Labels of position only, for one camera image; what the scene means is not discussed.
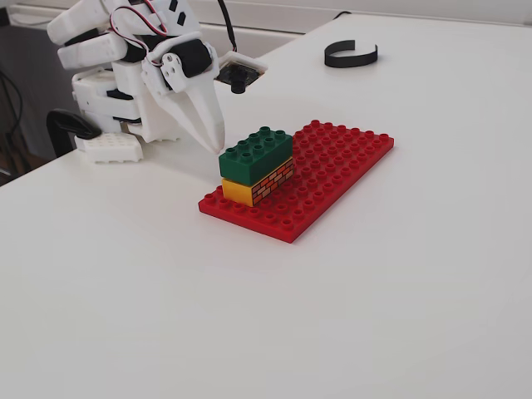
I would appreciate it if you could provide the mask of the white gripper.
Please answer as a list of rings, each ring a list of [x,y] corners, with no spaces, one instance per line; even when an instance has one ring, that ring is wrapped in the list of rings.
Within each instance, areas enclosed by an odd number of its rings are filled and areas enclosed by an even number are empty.
[[[147,95],[160,99],[160,107],[180,129],[206,150],[224,148],[224,118],[214,87],[219,72],[216,50],[198,32],[180,36],[143,36],[145,59],[141,80]]]

